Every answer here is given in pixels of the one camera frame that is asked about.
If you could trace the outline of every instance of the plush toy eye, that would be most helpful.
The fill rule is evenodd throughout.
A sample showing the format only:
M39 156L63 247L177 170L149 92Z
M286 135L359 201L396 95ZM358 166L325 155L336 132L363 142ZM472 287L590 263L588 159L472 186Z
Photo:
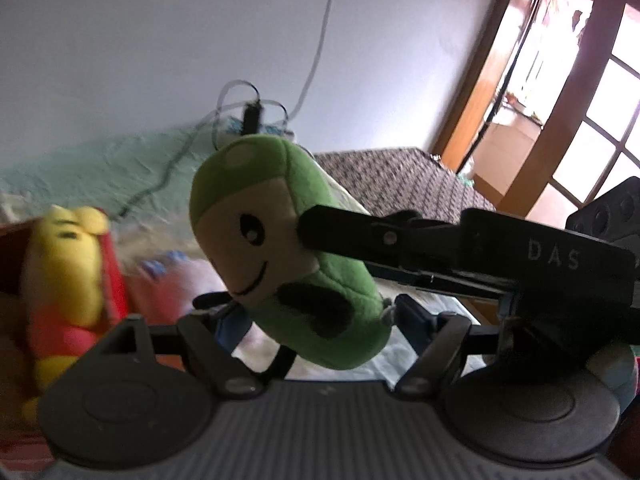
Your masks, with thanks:
M264 242L264 226L253 215L240 215L240 232L251 245L260 246Z

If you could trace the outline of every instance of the mattress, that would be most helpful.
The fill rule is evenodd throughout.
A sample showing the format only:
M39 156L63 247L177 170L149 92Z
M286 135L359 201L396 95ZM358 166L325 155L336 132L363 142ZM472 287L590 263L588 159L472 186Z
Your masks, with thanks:
M376 216L413 209L425 218L457 223L466 208L495 209L418 148L320 153L316 161Z

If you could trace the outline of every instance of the wooden door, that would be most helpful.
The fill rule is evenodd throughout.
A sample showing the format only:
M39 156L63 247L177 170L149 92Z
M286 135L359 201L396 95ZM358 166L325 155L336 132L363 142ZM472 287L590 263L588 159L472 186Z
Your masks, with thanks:
M636 32L640 0L594 0L573 69L498 210L564 226L567 215L607 187L640 176ZM540 216L543 207L549 218Z

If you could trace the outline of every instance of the white wall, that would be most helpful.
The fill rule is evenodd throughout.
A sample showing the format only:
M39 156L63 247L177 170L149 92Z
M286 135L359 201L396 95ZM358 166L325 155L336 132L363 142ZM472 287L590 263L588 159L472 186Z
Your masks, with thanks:
M0 166L194 123L232 78L292 107L325 1L0 0ZM491 2L334 0L302 143L428 146Z

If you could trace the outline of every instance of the yellow plush bear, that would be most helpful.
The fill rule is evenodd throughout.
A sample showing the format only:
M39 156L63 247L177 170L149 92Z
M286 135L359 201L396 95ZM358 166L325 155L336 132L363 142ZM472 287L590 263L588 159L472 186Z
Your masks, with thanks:
M102 251L109 230L97 209L53 206L31 235L24 272L30 280L28 341L42 392L108 329L104 315ZM38 398L23 406L34 422Z

